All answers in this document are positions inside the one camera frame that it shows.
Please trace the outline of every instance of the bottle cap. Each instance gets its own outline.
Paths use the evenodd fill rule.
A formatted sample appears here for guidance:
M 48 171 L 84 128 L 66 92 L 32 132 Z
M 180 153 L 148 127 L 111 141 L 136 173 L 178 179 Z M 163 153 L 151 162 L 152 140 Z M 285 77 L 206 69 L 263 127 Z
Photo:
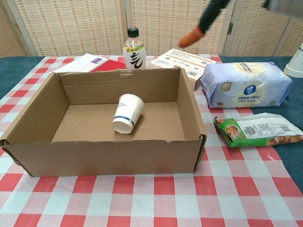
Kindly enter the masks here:
M 127 35 L 128 35 L 128 37 L 132 37 L 132 38 L 138 37 L 139 29 L 137 27 L 130 27 L 127 30 Z

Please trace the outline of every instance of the corrugated cardboard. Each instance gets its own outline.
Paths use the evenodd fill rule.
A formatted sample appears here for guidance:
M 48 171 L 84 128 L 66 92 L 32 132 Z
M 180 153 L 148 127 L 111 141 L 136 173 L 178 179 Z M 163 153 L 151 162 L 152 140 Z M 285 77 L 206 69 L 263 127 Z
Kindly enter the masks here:
M 203 58 L 195 54 L 187 53 L 184 51 L 171 49 L 152 60 L 148 64 L 149 69 L 169 69 L 175 67 L 184 68 L 192 90 L 196 90 L 201 86 L 200 78 L 203 75 L 204 69 L 209 63 L 217 63 L 208 58 Z
M 131 134 L 111 126 L 119 97 L 145 110 Z M 206 131 L 181 69 L 51 74 L 0 138 L 32 176 L 193 172 Z

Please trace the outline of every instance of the snack bag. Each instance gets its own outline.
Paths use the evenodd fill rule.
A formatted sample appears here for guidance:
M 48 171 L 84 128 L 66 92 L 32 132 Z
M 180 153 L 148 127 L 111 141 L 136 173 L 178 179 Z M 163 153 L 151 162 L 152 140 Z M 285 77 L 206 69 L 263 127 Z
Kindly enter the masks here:
M 303 131 L 278 114 L 260 113 L 214 124 L 230 148 L 277 145 L 303 141 Z
M 201 78 L 210 107 L 279 106 L 292 80 L 268 62 L 207 64 Z

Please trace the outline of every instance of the red and white checkered tablecloth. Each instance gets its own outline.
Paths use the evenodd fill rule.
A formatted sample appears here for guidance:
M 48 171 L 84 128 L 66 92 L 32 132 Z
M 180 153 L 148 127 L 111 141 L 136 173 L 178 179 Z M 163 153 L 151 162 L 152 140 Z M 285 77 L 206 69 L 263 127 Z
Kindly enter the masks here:
M 45 57 L 0 100 L 0 134 L 49 72 L 73 59 Z M 215 116 L 251 110 L 209 109 L 201 90 L 195 96 L 208 132 L 196 173 L 30 177 L 0 149 L 0 226 L 303 227 L 303 195 L 276 151 L 230 149 L 215 130 Z

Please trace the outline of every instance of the woven screen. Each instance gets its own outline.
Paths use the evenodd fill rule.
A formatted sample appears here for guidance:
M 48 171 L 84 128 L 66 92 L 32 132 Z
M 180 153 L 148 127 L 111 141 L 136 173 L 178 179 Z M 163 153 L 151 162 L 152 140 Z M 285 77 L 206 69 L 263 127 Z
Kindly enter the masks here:
M 117 0 L 15 2 L 38 55 L 122 54 Z
M 132 24 L 139 28 L 149 55 L 177 48 L 179 40 L 198 24 L 209 0 L 130 0 Z M 218 53 L 225 11 L 206 37 L 185 49 L 191 53 Z
M 26 55 L 2 7 L 0 7 L 0 40 L 0 58 Z
M 285 38 L 281 39 L 282 46 L 276 56 L 293 56 L 303 43 L 303 20 L 291 20 L 287 25 L 289 29 L 285 30 Z
M 237 0 L 232 34 L 226 38 L 227 56 L 272 56 L 289 17 L 262 8 L 264 0 Z

